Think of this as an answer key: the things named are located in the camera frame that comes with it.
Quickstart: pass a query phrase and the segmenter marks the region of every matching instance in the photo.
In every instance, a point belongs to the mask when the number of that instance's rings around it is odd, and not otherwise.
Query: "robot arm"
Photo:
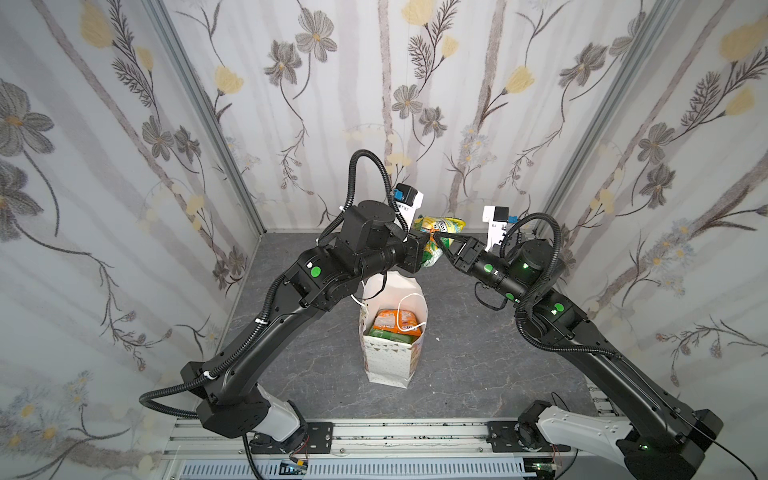
[[[382,171],[389,205],[373,200],[352,205],[354,166],[361,155],[374,160]],[[342,215],[326,228],[317,247],[303,252],[277,277],[252,328],[207,362],[189,362],[181,372],[184,384],[143,394],[142,405],[169,415],[197,418],[204,428],[228,438],[261,432],[283,452],[294,452],[303,444],[306,422],[295,405],[272,397],[258,385],[260,374],[302,329],[354,293],[361,280],[395,266],[416,273],[429,240],[428,233],[406,233],[395,224],[396,219],[403,227],[410,222],[395,210],[389,178],[375,155],[356,152],[349,178]],[[396,191],[401,192],[401,202],[412,207],[420,203],[418,192],[411,187],[398,185]],[[510,233],[531,219],[546,217],[529,215]],[[337,238],[319,245],[342,218]],[[551,219],[550,225],[558,238],[553,222]],[[723,423],[709,410],[694,411],[668,395],[626,360],[584,311],[551,288],[564,271],[555,247],[543,240],[530,240],[504,255],[502,242],[501,255],[497,256],[474,237],[438,232],[434,238],[457,270],[499,292],[505,304],[512,301],[517,306],[515,323],[527,341],[573,363],[627,415],[626,419],[606,421],[537,401],[518,420],[531,446],[536,442],[572,445],[623,462],[640,480],[688,480],[693,476]],[[444,238],[453,239],[458,251],[446,247]],[[195,412],[155,402],[186,391],[202,399]]]
[[[694,411],[642,373],[600,333],[587,314],[551,287],[564,264],[534,298],[533,317],[521,308],[552,258],[545,240],[529,240],[501,258],[485,251],[474,237],[435,233],[453,239],[452,248],[439,244],[459,271],[473,276],[518,308],[518,329],[537,348],[557,353],[581,370],[615,402],[627,418],[611,420],[566,412],[535,402],[523,415],[533,445],[546,441],[570,445],[623,463],[638,479],[691,478],[704,453],[723,427],[709,410]]]

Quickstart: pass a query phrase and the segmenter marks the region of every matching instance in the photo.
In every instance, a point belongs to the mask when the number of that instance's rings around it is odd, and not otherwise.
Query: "orange snack package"
[[[399,318],[396,317],[397,310],[379,310],[373,320],[373,328],[416,338],[422,335],[422,329],[418,327],[419,321],[413,312],[400,310]]]

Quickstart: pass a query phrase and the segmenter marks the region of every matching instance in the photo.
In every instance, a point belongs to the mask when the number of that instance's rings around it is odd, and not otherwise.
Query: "white paper bag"
[[[381,289],[383,275],[372,276],[363,287],[362,297],[376,295]],[[422,335],[413,344],[393,342],[374,336],[363,335],[373,325],[379,310],[393,309],[400,306],[401,310],[410,310],[416,315],[421,325]],[[362,354],[365,359],[368,380],[384,385],[408,388],[408,383],[416,370],[416,364],[424,343],[426,331],[427,302],[424,300],[422,288],[413,278],[388,272],[384,291],[375,298],[364,300],[360,309],[359,331]]]

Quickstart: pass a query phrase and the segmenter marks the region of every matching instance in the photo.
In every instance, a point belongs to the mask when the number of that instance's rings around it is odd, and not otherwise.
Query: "marble floor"
[[[267,287],[314,246],[315,238],[312,233],[264,236],[225,342],[261,310]],[[368,381],[358,338],[359,306],[350,298],[291,342],[260,384],[293,400],[308,419],[517,416],[533,400],[551,401],[550,392],[572,411],[595,414],[584,376],[560,356],[528,345],[515,329],[511,308],[494,312],[480,305],[472,278],[441,259],[416,279],[429,306],[429,326],[408,389]]]

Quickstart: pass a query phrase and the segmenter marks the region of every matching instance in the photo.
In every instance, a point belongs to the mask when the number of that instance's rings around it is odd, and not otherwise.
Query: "floral wallpaper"
[[[165,0],[267,227],[322,228],[368,148],[424,214],[544,205],[653,2]],[[361,167],[358,191],[377,195]]]
[[[5,477],[153,475],[257,243],[203,131],[141,4],[0,5]]]
[[[768,9],[678,6],[556,213],[561,285],[758,472],[768,414]],[[717,448],[697,478],[746,478]]]

